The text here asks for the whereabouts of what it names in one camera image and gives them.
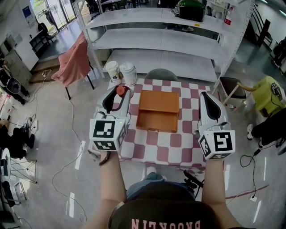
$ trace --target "brown box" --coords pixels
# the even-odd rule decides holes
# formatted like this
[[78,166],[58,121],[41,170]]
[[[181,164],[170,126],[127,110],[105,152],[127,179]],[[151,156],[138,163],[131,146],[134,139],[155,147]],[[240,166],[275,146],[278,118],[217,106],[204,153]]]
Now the brown box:
[[178,93],[142,90],[136,122],[138,129],[176,133],[178,116]]

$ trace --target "checkered tablecloth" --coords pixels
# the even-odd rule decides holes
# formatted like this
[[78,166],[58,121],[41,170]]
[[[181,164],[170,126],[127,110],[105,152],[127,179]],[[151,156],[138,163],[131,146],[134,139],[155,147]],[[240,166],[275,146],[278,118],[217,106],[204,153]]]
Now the checkered tablecloth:
[[[110,82],[108,89],[113,86],[114,84]],[[203,91],[210,92],[209,86],[138,79],[137,84],[130,88],[134,91],[129,106],[131,118],[121,151],[118,152],[119,156],[125,160],[145,163],[180,167],[204,167],[205,159],[195,139],[194,132],[198,129],[199,94]],[[177,133],[158,133],[136,128],[139,98],[142,90],[179,93],[180,113]],[[118,107],[120,100],[119,96],[115,97],[114,108]]]

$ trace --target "metal shelving unit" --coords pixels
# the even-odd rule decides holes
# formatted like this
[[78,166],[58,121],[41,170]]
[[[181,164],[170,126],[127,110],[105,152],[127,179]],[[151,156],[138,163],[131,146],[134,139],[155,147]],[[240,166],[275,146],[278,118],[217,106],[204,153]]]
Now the metal shelving unit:
[[[114,49],[108,61],[119,64],[130,61],[138,73],[148,73],[155,68],[165,68],[177,76],[218,83],[212,61],[221,69],[219,77],[224,76],[232,62],[247,28],[254,0],[226,0],[233,6],[234,16],[231,25],[223,20],[205,16],[203,22],[175,17],[168,8],[132,8],[103,13],[98,0],[100,15],[84,24],[80,14],[79,2],[74,6],[79,24],[88,40],[98,70],[103,76],[96,57],[96,50]],[[128,28],[107,30],[106,25],[130,22],[163,22],[189,25],[218,33],[217,40],[173,30]],[[92,42],[88,30],[103,26],[105,33],[96,42]]]

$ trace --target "pink jacket on chair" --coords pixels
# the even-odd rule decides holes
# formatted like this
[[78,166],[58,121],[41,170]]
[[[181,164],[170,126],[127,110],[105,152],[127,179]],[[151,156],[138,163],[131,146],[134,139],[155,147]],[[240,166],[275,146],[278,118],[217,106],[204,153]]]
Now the pink jacket on chair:
[[88,43],[82,32],[70,50],[59,56],[60,67],[52,79],[67,87],[74,81],[85,78],[90,71],[87,52]]

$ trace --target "bucket lid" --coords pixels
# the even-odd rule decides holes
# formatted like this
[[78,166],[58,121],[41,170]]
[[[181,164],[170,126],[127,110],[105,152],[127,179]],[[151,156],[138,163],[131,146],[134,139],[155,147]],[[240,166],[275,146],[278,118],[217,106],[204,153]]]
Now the bucket lid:
[[133,69],[134,69],[134,66],[133,66],[133,64],[132,63],[130,63],[130,62],[125,62],[125,63],[123,63],[123,64],[121,64],[120,65],[120,71],[123,73],[123,72],[131,72],[131,71],[133,71]]
[[108,62],[108,63],[106,64],[106,67],[105,67],[105,68],[106,68],[107,71],[115,70],[115,69],[118,68],[118,63],[117,63],[115,60],[110,61],[110,62]]

